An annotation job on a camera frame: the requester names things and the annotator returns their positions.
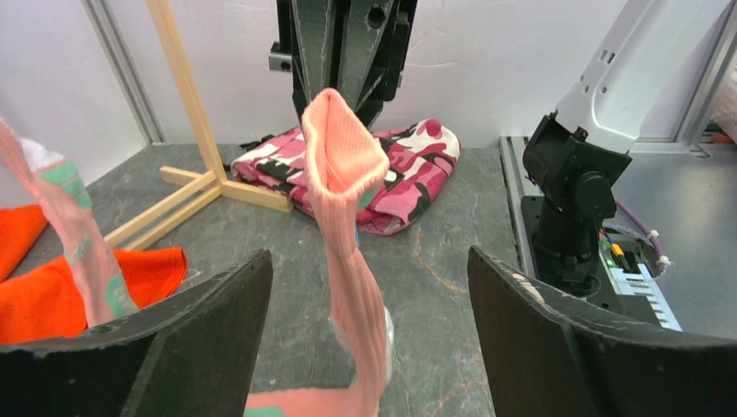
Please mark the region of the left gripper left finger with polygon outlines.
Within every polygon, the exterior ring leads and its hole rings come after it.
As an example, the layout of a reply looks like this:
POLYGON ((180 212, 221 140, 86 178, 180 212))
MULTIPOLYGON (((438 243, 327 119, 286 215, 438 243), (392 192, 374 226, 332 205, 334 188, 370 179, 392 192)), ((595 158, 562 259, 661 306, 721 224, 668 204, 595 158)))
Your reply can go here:
POLYGON ((271 253, 73 338, 1 348, 4 416, 240 416, 262 338, 271 253))

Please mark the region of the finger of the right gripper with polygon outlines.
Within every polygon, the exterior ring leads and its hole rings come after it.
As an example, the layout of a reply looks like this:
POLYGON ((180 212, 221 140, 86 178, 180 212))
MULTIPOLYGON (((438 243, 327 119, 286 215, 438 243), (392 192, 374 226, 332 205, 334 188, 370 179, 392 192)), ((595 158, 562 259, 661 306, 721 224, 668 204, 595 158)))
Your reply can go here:
POLYGON ((347 1, 336 89, 366 127, 395 99, 417 0, 347 1))
POLYGON ((346 3, 294 0, 290 3, 293 94, 296 114, 326 88, 338 86, 346 3))

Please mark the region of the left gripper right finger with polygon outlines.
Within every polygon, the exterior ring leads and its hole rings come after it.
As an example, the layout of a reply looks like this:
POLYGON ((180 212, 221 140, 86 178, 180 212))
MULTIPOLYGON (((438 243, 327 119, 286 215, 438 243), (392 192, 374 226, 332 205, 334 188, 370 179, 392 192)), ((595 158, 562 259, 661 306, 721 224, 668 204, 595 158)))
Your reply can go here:
POLYGON ((609 312, 475 246, 467 275, 497 415, 735 415, 735 341, 609 312))

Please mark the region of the pink sock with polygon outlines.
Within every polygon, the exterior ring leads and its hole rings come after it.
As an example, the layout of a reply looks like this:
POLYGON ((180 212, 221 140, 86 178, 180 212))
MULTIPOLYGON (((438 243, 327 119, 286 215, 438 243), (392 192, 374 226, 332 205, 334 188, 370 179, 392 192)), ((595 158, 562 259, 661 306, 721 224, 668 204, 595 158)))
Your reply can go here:
POLYGON ((246 416, 376 416, 391 375, 387 309, 355 238, 365 195, 378 190, 388 158, 341 94, 321 91, 302 114, 309 203, 322 233, 331 321, 355 363, 346 388, 251 393, 246 416))
POLYGON ((39 142, 17 137, 5 123, 1 157, 56 231, 87 323, 94 327, 138 312, 75 163, 39 142))

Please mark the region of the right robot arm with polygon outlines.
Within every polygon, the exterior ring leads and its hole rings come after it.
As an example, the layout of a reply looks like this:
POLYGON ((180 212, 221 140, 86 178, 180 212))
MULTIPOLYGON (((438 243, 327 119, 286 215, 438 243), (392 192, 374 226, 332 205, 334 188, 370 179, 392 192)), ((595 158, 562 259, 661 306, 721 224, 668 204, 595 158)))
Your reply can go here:
MULTIPOLYGON (((726 8, 627 2, 578 81, 541 119, 522 156, 544 197, 532 229, 538 280, 572 295, 593 292, 599 231, 616 211, 612 187, 660 93, 726 8)), ((281 1, 277 9, 297 114, 333 88, 370 127, 395 97, 415 2, 281 1)))

